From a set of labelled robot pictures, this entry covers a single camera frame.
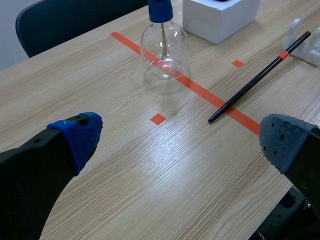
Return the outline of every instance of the white figure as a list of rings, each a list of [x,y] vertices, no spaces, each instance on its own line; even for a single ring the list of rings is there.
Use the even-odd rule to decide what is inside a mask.
[[[292,22],[288,35],[282,42],[283,50],[286,50],[295,40],[297,40],[297,33],[301,22],[300,19],[296,19]],[[313,65],[320,66],[320,27],[316,29],[309,42],[303,42],[291,53],[291,55]]]

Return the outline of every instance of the black pen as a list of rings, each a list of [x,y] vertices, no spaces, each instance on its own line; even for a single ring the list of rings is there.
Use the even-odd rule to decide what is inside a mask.
[[[271,62],[265,69],[263,69],[257,76],[255,76],[250,82],[248,82],[241,90],[239,90],[229,101],[227,101],[215,114],[208,120],[209,123],[213,123],[223,113],[225,113],[233,104],[235,104],[243,95],[245,95],[250,89],[252,89],[261,79],[263,79],[271,70],[273,70],[279,63],[281,63],[286,57],[289,56],[297,47],[299,47],[311,33],[306,31],[301,37],[299,37],[287,50],[283,51],[273,62]]]

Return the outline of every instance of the metal rod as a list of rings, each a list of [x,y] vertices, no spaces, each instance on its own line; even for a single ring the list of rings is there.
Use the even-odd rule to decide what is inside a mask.
[[[167,42],[166,42],[166,34],[164,24],[161,23],[161,32],[162,32],[162,42],[163,42],[163,52],[162,52],[162,60],[168,57],[167,54]]]
[[[235,104],[243,95],[245,95],[250,89],[252,89],[261,79],[263,79],[271,70],[273,70],[279,63],[281,63],[289,54],[291,54],[297,47],[299,47],[311,33],[305,32],[298,38],[286,51],[280,54],[273,62],[271,62],[265,69],[263,69],[257,76],[255,76],[250,82],[248,82],[243,88],[241,88],[229,101],[227,101],[212,117],[209,118],[209,123],[213,123],[223,113],[225,113],[233,104]]]

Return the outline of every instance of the gray wall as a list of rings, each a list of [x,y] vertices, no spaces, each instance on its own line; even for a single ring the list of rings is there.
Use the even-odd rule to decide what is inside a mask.
[[[18,64],[28,56],[16,35],[16,18],[39,0],[0,0],[0,71]]]

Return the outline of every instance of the blue cap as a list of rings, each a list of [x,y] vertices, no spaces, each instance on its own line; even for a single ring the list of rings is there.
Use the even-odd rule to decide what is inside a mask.
[[[148,0],[150,21],[161,24],[174,17],[171,0]]]

